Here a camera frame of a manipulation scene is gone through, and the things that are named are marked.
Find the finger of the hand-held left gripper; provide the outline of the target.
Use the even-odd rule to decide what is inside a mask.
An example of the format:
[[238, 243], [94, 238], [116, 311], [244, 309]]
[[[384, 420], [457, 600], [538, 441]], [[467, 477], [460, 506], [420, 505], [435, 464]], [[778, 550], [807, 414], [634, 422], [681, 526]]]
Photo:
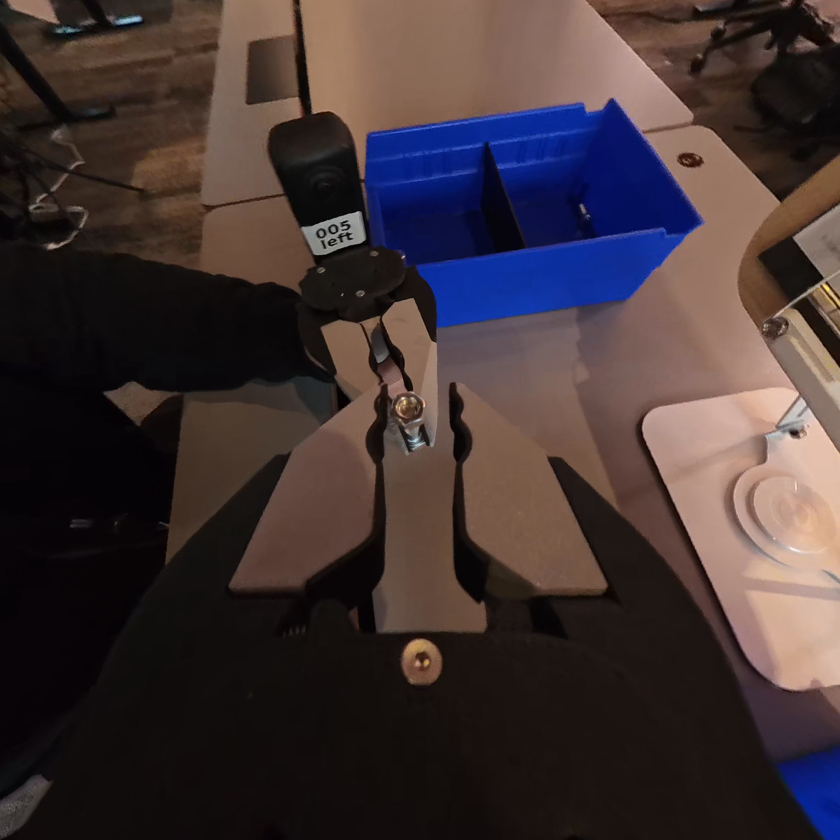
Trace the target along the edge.
[[414, 299], [398, 301], [382, 315], [387, 342], [394, 356], [392, 399], [404, 392], [419, 394], [426, 403], [423, 421], [436, 443], [438, 430], [438, 347]]
[[368, 391], [385, 397], [387, 409], [392, 405], [394, 356], [387, 342], [381, 318], [362, 322], [338, 320], [321, 329], [339, 391], [354, 402]]

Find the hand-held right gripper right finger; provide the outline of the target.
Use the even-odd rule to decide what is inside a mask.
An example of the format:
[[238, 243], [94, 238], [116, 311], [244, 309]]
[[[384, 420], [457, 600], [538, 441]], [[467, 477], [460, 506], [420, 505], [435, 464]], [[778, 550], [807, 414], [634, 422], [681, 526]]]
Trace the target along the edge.
[[607, 582], [548, 453], [452, 383], [454, 562], [476, 602], [598, 596]]

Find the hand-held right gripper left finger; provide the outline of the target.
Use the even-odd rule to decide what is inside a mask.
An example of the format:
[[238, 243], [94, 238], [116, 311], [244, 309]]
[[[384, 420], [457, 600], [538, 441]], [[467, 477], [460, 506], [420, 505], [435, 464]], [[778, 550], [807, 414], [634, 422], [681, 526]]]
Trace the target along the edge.
[[354, 609], [385, 566], [386, 389], [375, 386], [295, 447], [228, 589]]

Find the blue plastic bin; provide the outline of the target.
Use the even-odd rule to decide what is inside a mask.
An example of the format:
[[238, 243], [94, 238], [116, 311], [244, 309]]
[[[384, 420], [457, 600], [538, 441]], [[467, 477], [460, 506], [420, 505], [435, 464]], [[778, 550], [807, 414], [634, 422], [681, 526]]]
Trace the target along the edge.
[[839, 747], [778, 763], [780, 774], [819, 834], [839, 838]]
[[[525, 249], [492, 248], [485, 142]], [[624, 301], [703, 224], [615, 99], [369, 133], [364, 186], [373, 242], [417, 268], [440, 327]]]

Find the person's left forearm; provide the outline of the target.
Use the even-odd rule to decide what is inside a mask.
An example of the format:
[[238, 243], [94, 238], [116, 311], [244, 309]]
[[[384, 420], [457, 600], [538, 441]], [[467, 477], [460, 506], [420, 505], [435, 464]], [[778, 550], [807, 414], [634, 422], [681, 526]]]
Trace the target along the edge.
[[274, 282], [3, 244], [2, 376], [70, 392], [131, 382], [161, 392], [330, 382], [305, 349], [299, 301]]

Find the black bin divider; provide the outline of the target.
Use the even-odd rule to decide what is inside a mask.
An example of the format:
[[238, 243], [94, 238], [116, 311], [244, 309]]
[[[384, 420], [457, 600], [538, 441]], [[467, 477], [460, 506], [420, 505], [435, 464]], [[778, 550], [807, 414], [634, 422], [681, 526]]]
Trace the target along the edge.
[[495, 253], [509, 253], [526, 248], [517, 215], [489, 142], [485, 142], [482, 149], [479, 208]]

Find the white wooden document stand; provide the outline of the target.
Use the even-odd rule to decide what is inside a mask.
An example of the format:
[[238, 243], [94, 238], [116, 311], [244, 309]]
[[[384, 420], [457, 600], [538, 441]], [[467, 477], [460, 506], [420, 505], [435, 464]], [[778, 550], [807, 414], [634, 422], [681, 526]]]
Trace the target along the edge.
[[839, 286], [793, 236], [839, 204], [836, 157], [754, 235], [744, 309], [792, 388], [651, 410], [643, 440], [741, 651], [789, 691], [839, 683]]

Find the person's black clothing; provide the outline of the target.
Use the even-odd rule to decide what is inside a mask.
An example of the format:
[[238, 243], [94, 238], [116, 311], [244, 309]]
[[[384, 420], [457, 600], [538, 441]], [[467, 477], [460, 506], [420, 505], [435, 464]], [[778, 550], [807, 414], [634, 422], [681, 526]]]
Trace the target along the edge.
[[104, 394], [2, 374], [2, 795], [52, 762], [161, 572], [175, 437]]

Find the black desk leg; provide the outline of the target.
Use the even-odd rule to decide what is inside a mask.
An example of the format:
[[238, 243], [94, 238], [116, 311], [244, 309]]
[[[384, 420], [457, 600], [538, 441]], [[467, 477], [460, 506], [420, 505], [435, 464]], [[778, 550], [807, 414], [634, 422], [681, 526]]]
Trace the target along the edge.
[[1, 55], [48, 113], [47, 117], [36, 122], [18, 122], [14, 125], [16, 129], [22, 132], [57, 129], [77, 123], [113, 119], [116, 116], [116, 109], [113, 106], [76, 110], [67, 106], [27, 57], [5, 22], [1, 23]]

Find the printed instruction sheet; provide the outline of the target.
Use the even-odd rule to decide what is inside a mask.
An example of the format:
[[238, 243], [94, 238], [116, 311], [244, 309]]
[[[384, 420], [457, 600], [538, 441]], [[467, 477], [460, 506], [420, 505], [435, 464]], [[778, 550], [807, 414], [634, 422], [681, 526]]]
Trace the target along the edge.
[[839, 272], [839, 205], [794, 234], [793, 240], [823, 279]]

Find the black bag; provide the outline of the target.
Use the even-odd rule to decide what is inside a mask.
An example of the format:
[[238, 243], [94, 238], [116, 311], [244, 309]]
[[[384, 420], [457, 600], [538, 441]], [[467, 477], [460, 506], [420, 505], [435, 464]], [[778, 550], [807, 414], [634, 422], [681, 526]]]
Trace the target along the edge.
[[752, 104], [771, 126], [796, 139], [795, 161], [839, 143], [839, 44], [777, 56], [750, 87]]

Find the black office chair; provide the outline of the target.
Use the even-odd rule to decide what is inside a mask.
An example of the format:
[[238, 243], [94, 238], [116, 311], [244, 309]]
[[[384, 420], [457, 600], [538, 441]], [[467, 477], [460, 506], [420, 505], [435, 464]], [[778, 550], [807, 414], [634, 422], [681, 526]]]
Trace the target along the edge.
[[688, 72], [698, 76], [711, 55], [760, 35], [767, 35], [765, 49], [777, 56], [788, 55], [799, 40], [822, 49], [835, 44], [834, 24], [816, 5], [806, 1], [722, 2], [710, 7], [695, 6], [696, 20], [715, 20], [705, 45], [691, 59]]

